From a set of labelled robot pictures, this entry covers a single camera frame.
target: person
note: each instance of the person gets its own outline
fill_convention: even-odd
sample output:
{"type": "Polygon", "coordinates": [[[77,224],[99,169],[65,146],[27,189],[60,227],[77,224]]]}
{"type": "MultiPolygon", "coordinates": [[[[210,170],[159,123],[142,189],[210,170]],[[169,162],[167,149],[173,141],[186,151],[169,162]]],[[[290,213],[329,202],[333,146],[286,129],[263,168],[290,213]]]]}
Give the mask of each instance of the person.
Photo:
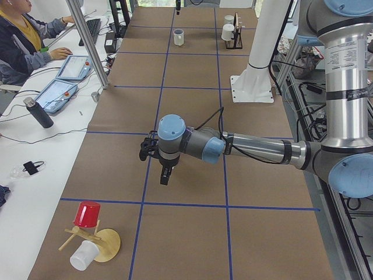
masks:
{"type": "Polygon", "coordinates": [[[31,7],[30,0],[0,0],[0,74],[4,84],[21,86],[34,70],[72,54],[68,48],[48,51],[43,43],[74,23],[72,16],[45,23],[27,14],[31,7]]]}

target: black bottle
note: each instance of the black bottle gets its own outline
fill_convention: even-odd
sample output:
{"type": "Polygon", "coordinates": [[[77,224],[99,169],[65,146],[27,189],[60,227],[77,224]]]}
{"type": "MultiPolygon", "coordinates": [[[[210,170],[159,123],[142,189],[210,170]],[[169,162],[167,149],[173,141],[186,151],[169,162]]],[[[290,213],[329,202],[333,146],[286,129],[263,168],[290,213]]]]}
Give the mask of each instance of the black bottle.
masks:
{"type": "Polygon", "coordinates": [[[23,101],[26,104],[27,110],[31,115],[41,124],[42,127],[48,128],[53,125],[53,120],[51,117],[44,111],[44,109],[33,100],[31,97],[27,97],[23,101]]]}

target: keyboard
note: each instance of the keyboard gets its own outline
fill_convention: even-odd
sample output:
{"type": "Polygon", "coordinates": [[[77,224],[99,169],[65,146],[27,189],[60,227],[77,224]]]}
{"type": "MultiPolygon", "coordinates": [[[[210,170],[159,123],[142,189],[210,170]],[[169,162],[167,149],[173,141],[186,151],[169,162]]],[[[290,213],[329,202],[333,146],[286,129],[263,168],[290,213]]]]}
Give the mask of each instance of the keyboard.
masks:
{"type": "MultiPolygon", "coordinates": [[[[88,26],[89,33],[91,33],[93,43],[95,44],[98,38],[98,31],[100,31],[100,27],[101,27],[101,19],[90,19],[90,20],[87,20],[86,23],[88,26]]],[[[80,46],[84,45],[82,38],[80,38],[79,45],[80,46]]]]}

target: white mug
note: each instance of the white mug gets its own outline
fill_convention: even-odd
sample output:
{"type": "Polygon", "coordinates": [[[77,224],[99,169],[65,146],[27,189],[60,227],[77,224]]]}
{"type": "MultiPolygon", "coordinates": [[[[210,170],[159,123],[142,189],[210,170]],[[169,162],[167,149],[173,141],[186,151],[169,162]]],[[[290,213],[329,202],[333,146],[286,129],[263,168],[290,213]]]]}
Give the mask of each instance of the white mug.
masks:
{"type": "Polygon", "coordinates": [[[184,44],[184,31],[182,29],[174,30],[174,43],[177,46],[181,46],[184,44]]]}
{"type": "Polygon", "coordinates": [[[91,241],[84,240],[79,248],[70,257],[71,265],[77,270],[86,270],[88,265],[98,256],[100,250],[91,241]]]}
{"type": "Polygon", "coordinates": [[[224,24],[230,23],[231,25],[234,23],[234,16],[226,15],[224,17],[224,24]]]}
{"type": "Polygon", "coordinates": [[[227,23],[223,26],[223,32],[221,33],[221,38],[224,41],[230,41],[233,38],[234,25],[227,23]]]}

